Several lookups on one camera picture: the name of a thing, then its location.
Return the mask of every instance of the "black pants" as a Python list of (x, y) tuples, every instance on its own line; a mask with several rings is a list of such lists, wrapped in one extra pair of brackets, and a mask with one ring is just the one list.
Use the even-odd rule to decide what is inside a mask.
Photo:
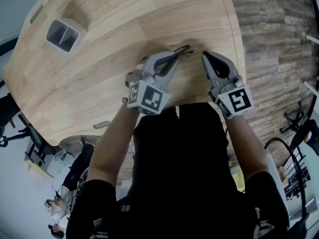
[(218, 113), (208, 104), (191, 104), (145, 116), (134, 132), (136, 149), (130, 194), (141, 196), (156, 187), (223, 187), (231, 181), (227, 145)]
[(87, 144), (83, 146), (81, 154), (75, 159), (70, 168), (70, 172), (65, 177), (63, 186), (67, 187), (70, 191), (77, 189), (78, 181), (85, 171), (89, 167), (91, 158), (93, 155), (94, 146)]

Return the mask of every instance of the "black cable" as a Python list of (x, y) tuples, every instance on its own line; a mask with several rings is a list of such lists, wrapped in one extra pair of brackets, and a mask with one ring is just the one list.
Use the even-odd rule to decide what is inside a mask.
[(305, 194), (305, 189), (304, 189), (304, 184), (303, 184), (303, 178), (302, 178), (302, 169), (299, 165), (299, 162), (296, 158), (296, 156), (294, 155), (293, 151), (290, 149), (290, 147), (280, 138), (278, 137), (274, 137), (272, 139), (270, 139), (266, 145), (265, 145), (265, 149), (267, 149), (267, 147), (269, 146), (269, 144), (271, 144), (274, 141), (279, 141), (281, 142), (286, 149), (288, 150), (294, 164), (295, 164), (295, 168), (296, 168), (296, 175), (298, 178), (298, 183), (299, 183), (299, 190), (300, 190), (300, 195), (301, 195), (301, 202), (302, 202), (302, 218), (305, 218), (307, 216), (307, 210), (306, 210), (306, 194)]

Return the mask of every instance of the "black sleeve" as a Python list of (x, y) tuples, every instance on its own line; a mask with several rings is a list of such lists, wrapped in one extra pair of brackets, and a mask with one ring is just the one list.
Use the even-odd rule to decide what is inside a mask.
[(260, 218), (275, 228), (289, 227), (289, 215), (273, 177), (267, 172), (253, 175), (246, 183), (245, 194), (255, 208), (260, 209)]
[(74, 204), (67, 229), (68, 239), (89, 239), (94, 233), (93, 222), (114, 217), (116, 212), (115, 188), (108, 182), (92, 180), (86, 182)]

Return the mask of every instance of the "forearm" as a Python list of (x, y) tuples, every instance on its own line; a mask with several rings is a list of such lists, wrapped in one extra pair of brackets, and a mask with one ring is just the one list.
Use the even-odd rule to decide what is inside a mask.
[(138, 117), (127, 103), (122, 105), (94, 150), (88, 180), (105, 180), (116, 186)]
[(245, 181), (259, 171), (268, 171), (267, 154), (243, 116), (226, 119), (228, 132)]

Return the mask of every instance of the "wooden board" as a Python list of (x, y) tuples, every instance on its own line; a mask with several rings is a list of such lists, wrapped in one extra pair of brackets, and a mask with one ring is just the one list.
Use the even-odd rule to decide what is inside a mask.
[[(43, 5), (37, 18), (30, 19)], [(88, 30), (65, 54), (45, 42), (55, 18)], [(128, 95), (125, 75), (141, 58), (190, 44), (170, 84), (170, 106), (207, 102), (204, 50), (230, 58), (245, 78), (245, 60), (232, 0), (39, 0), (27, 16), (4, 81), (27, 119), (52, 145), (112, 120)]]

